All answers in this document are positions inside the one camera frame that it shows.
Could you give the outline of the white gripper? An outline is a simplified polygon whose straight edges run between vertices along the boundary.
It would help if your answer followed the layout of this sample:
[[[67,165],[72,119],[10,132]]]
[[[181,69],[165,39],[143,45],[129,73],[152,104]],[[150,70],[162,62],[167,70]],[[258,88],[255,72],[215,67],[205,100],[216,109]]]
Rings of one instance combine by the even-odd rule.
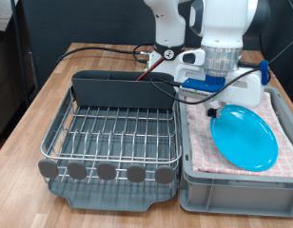
[[[228,104],[257,107],[264,95],[263,74],[257,68],[238,67],[238,58],[199,58],[190,64],[186,57],[177,66],[175,81],[183,96],[207,102],[218,101],[219,108]],[[216,117],[217,108],[206,104],[206,116]]]

